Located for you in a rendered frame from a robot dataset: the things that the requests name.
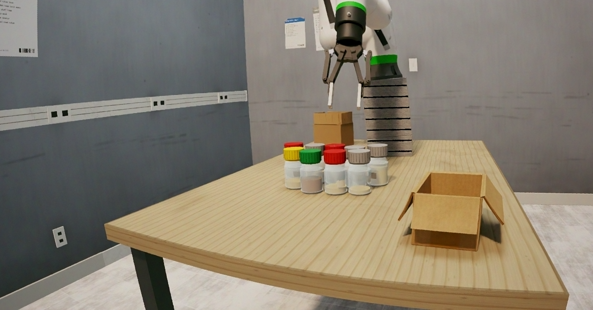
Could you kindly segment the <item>green-capped white bottle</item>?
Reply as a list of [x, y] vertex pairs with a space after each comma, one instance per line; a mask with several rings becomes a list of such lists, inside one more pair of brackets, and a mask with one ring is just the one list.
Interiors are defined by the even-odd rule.
[[299, 150], [301, 162], [300, 183], [304, 194], [318, 194], [323, 191], [322, 153], [320, 149]]

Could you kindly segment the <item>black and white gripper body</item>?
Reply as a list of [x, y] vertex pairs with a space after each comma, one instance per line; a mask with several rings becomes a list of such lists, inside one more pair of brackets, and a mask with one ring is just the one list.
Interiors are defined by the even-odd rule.
[[345, 23], [339, 25], [339, 27], [337, 28], [337, 35], [334, 47], [335, 55], [338, 57], [341, 48], [345, 47], [346, 51], [343, 55], [342, 61], [343, 63], [353, 63], [353, 57], [350, 52], [350, 48], [354, 47], [357, 59], [359, 59], [362, 55], [362, 52], [364, 52], [364, 48], [362, 47], [362, 36], [363, 30], [360, 26], [356, 24]]

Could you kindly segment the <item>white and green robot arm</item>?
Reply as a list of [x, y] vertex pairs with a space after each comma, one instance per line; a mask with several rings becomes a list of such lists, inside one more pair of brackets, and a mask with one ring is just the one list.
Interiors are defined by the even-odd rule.
[[371, 80], [403, 77], [388, 0], [318, 0], [318, 4], [319, 40], [324, 50], [334, 49], [339, 25], [356, 24], [363, 30], [362, 47], [372, 51]]

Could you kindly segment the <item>white bottle with grey ribbed cap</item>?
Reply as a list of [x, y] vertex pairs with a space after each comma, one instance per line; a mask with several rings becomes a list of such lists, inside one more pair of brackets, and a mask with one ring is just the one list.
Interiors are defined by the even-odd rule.
[[388, 184], [388, 145], [372, 144], [367, 149], [371, 151], [371, 186], [383, 187]]

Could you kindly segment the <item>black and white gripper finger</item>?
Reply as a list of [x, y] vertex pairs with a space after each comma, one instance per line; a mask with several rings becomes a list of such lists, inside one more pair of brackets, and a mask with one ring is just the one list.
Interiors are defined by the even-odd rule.
[[362, 54], [364, 54], [364, 58], [365, 58], [365, 63], [366, 63], [366, 79], [364, 80], [360, 71], [360, 66], [358, 63], [358, 59], [357, 59], [357, 55], [356, 52], [354, 50], [354, 47], [350, 48], [350, 52], [352, 54], [353, 57], [353, 64], [354, 64], [354, 69], [357, 72], [357, 78], [360, 81], [358, 84], [358, 99], [357, 99], [357, 110], [360, 111], [360, 107], [361, 107], [361, 99], [364, 96], [364, 87], [366, 85], [370, 85], [371, 84], [371, 69], [370, 69], [370, 61], [372, 59], [372, 51], [366, 51], [364, 50], [364, 52], [362, 52]]
[[325, 57], [322, 80], [323, 80], [324, 84], [328, 84], [328, 95], [329, 95], [328, 107], [329, 107], [329, 109], [332, 109], [332, 106], [333, 106], [334, 83], [335, 83], [335, 80], [339, 74], [341, 66], [343, 65], [342, 58], [343, 58], [343, 55], [345, 54], [345, 51], [346, 51], [346, 48], [342, 47], [340, 50], [340, 53], [338, 55], [337, 61], [335, 62], [335, 66], [332, 71], [332, 74], [330, 75], [330, 77], [328, 77], [331, 58], [332, 58], [333, 54], [335, 54], [335, 52], [334, 52], [334, 50], [328, 50], [328, 49], [324, 50], [326, 57]]

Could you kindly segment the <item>yellow-capped bottle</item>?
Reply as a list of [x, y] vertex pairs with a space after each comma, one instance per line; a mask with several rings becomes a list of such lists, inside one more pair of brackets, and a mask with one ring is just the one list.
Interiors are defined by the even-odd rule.
[[290, 190], [301, 189], [300, 171], [301, 162], [299, 162], [299, 150], [304, 147], [287, 147], [284, 149], [284, 184]]

